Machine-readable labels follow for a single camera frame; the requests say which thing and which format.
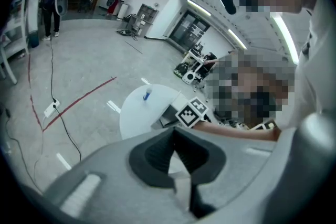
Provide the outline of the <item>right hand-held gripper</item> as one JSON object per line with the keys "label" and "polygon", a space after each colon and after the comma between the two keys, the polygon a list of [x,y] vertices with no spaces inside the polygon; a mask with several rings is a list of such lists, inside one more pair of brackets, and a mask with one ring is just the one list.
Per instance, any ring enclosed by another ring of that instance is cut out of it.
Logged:
{"label": "right hand-held gripper", "polygon": [[175,114],[178,121],[186,128],[192,128],[197,122],[202,120],[209,108],[198,97],[194,97]]}

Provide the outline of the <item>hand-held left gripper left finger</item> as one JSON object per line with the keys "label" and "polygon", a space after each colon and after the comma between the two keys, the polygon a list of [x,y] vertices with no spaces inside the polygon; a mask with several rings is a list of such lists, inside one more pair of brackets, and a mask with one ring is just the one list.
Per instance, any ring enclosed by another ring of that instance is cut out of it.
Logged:
{"label": "hand-held left gripper left finger", "polygon": [[106,145],[58,177],[44,197],[79,224],[193,224],[172,189],[141,182],[131,170],[129,154],[160,134],[152,131]]}

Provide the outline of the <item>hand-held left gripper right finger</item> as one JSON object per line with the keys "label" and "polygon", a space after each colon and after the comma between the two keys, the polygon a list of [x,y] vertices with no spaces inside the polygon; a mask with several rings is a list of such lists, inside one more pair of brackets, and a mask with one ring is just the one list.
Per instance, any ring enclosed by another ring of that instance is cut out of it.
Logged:
{"label": "hand-held left gripper right finger", "polygon": [[173,224],[262,224],[282,173],[282,140],[245,140],[174,128],[174,147],[191,169],[191,198]]}

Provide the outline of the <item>person's right forearm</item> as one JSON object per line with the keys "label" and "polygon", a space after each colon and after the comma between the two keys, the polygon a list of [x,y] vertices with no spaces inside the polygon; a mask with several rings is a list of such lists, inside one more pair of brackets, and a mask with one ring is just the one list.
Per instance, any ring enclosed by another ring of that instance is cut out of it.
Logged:
{"label": "person's right forearm", "polygon": [[199,130],[206,133],[221,135],[225,137],[233,138],[245,138],[250,140],[262,140],[262,141],[278,141],[281,130],[277,127],[267,130],[239,130],[232,127],[224,127],[213,123],[200,121],[193,127],[195,130]]}

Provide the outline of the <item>white round-faced device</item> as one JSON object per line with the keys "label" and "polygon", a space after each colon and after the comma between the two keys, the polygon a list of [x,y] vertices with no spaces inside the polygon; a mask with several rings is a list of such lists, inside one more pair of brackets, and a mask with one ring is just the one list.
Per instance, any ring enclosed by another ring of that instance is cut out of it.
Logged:
{"label": "white round-faced device", "polygon": [[187,71],[183,77],[182,77],[182,81],[186,84],[191,84],[196,77],[196,73],[192,70]]}

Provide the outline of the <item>green black bag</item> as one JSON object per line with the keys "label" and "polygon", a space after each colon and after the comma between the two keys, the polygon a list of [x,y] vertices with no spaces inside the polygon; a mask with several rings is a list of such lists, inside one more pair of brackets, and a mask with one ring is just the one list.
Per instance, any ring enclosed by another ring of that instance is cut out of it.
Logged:
{"label": "green black bag", "polygon": [[177,77],[182,78],[187,73],[187,71],[188,71],[188,64],[180,63],[175,67],[173,72]]}

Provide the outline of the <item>round white table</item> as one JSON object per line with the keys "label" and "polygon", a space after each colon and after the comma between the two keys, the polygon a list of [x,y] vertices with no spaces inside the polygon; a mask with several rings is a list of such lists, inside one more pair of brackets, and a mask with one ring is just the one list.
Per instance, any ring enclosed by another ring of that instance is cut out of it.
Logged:
{"label": "round white table", "polygon": [[[143,96],[150,86],[152,93],[144,101]],[[122,139],[152,131],[152,125],[166,110],[177,112],[187,101],[187,97],[180,91],[164,85],[151,84],[136,88],[128,95],[121,108],[119,127]]]}

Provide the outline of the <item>white desk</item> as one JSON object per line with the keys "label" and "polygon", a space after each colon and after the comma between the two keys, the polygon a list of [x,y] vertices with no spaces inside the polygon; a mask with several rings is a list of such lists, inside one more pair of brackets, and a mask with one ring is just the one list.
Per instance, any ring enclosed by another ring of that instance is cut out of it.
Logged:
{"label": "white desk", "polygon": [[190,65],[189,71],[192,71],[194,73],[198,73],[200,68],[204,65],[205,63],[205,58],[202,56],[199,56],[197,53],[192,52],[192,50],[188,51],[188,56],[190,56],[194,62]]}

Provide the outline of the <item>black double door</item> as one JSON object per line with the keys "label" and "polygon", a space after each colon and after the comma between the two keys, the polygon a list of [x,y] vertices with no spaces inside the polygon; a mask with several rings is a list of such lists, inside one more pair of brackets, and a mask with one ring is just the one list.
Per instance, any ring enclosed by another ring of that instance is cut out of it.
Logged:
{"label": "black double door", "polygon": [[209,28],[210,24],[201,17],[186,11],[169,35],[169,40],[178,50],[186,52],[198,44]]}

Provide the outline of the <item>white power strip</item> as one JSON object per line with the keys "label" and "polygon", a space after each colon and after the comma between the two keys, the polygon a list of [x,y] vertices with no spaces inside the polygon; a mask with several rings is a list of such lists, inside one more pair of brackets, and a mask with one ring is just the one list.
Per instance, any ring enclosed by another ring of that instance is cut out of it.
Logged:
{"label": "white power strip", "polygon": [[46,118],[49,118],[55,111],[56,109],[60,106],[60,102],[56,100],[55,102],[53,101],[44,111],[44,115]]}

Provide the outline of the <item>long ceiling light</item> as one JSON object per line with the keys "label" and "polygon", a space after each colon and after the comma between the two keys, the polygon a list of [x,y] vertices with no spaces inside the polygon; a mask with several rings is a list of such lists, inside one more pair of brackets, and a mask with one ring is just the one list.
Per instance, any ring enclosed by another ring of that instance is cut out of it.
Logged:
{"label": "long ceiling light", "polygon": [[289,50],[290,56],[292,58],[292,62],[297,65],[299,63],[299,55],[296,50],[295,42],[291,36],[291,33],[283,20],[280,13],[270,13],[271,17],[275,21],[276,25],[278,26],[280,32],[283,35],[283,38],[287,44],[287,48]]}
{"label": "long ceiling light", "polygon": [[228,29],[228,32],[234,37],[234,39],[241,45],[243,49],[247,50],[245,44],[238,38],[238,36],[231,29]]}
{"label": "long ceiling light", "polygon": [[197,3],[193,2],[192,0],[187,0],[188,4],[191,5],[192,7],[200,10],[202,13],[206,14],[207,16],[211,16],[211,13],[208,12],[206,9],[203,7],[199,6]]}

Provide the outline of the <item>grey open cabinet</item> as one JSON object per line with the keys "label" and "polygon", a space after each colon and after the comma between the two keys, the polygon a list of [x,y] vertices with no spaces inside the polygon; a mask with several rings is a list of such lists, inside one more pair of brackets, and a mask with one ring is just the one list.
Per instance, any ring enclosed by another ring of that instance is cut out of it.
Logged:
{"label": "grey open cabinet", "polygon": [[136,34],[139,37],[144,37],[149,28],[153,25],[156,16],[159,11],[156,8],[142,4],[135,21]]}

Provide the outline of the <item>white bin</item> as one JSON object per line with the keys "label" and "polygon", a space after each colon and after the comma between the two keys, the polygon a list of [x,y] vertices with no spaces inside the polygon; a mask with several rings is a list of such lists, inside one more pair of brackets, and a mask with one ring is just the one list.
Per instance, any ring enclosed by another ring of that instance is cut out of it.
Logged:
{"label": "white bin", "polygon": [[123,20],[128,8],[129,8],[128,4],[122,3],[122,5],[119,9],[118,15],[117,15],[117,20]]}

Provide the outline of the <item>blue bin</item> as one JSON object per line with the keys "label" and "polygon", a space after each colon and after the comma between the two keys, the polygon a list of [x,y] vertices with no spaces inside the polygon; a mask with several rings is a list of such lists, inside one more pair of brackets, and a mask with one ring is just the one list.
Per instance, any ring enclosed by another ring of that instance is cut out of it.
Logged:
{"label": "blue bin", "polygon": [[39,34],[38,30],[31,31],[28,34],[28,44],[30,47],[35,48],[39,45]]}

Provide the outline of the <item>white metal frame table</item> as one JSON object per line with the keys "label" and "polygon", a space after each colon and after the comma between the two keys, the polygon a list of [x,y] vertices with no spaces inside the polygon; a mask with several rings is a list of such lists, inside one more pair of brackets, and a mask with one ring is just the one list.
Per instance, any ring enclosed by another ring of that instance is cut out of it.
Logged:
{"label": "white metal frame table", "polygon": [[[17,29],[20,30],[22,36],[12,41],[7,37],[7,34]],[[1,64],[3,64],[13,84],[17,83],[17,79],[12,72],[8,59],[19,52],[24,52],[26,55],[29,54],[26,37],[26,18],[10,19],[0,34],[0,74],[4,79],[6,78],[6,74],[1,67]]]}

